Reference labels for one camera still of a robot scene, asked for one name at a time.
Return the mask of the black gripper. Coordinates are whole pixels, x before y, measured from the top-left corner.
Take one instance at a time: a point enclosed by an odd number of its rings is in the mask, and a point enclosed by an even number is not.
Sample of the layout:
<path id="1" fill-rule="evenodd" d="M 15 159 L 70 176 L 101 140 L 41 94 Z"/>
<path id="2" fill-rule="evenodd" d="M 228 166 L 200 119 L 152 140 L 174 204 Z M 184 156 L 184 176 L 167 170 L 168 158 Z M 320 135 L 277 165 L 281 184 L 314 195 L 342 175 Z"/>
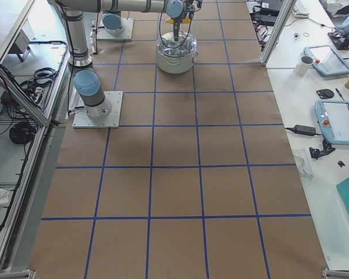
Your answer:
<path id="1" fill-rule="evenodd" d="M 172 20 L 173 20 L 173 39 L 174 41 L 177 41 L 177 39 L 179 38 L 179 32 L 180 32 L 181 16 L 173 18 Z"/>
<path id="2" fill-rule="evenodd" d="M 195 6 L 193 5 L 193 3 L 193 0 L 183 1 L 183 18 L 193 18 L 195 13 Z"/>

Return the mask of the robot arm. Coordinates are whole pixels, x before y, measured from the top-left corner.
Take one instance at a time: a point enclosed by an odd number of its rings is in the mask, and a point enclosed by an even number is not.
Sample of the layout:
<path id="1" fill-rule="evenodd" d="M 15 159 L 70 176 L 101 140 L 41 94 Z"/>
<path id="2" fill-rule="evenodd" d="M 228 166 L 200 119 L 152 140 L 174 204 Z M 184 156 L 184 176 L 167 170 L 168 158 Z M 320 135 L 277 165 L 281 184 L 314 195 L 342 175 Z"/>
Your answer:
<path id="1" fill-rule="evenodd" d="M 179 37 L 180 25 L 188 16 L 192 19 L 196 11 L 194 1 L 111 1 L 104 2 L 102 10 L 102 24 L 111 33 L 117 31 L 121 33 L 123 26 L 121 12 L 141 12 L 141 13 L 166 13 L 173 20 L 173 35 L 177 41 Z"/>
<path id="2" fill-rule="evenodd" d="M 144 65 L 94 66 L 87 42 L 84 13 L 102 14 L 105 30 L 116 31 L 122 25 L 122 12 L 167 14 L 174 20 L 174 31 L 183 20 L 184 1 L 52 1 L 65 29 L 69 46 L 69 65 L 75 90 L 90 117 L 102 117 L 111 111 L 104 90 L 154 92 L 156 67 Z"/>

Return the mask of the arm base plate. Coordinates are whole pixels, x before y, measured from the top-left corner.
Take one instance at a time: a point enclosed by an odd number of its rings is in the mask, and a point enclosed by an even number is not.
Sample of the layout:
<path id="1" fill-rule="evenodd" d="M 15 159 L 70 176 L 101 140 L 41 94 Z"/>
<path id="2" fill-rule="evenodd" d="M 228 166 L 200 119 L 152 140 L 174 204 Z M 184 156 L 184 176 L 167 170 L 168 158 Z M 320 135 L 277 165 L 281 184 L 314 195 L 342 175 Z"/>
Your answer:
<path id="1" fill-rule="evenodd" d="M 122 109 L 122 91 L 104 91 L 105 99 L 98 106 L 86 106 L 80 98 L 74 114 L 73 128 L 118 128 Z"/>
<path id="2" fill-rule="evenodd" d="M 133 25 L 133 18 L 118 18 L 117 20 L 103 18 L 98 27 L 97 40 L 130 41 L 133 35 Z"/>

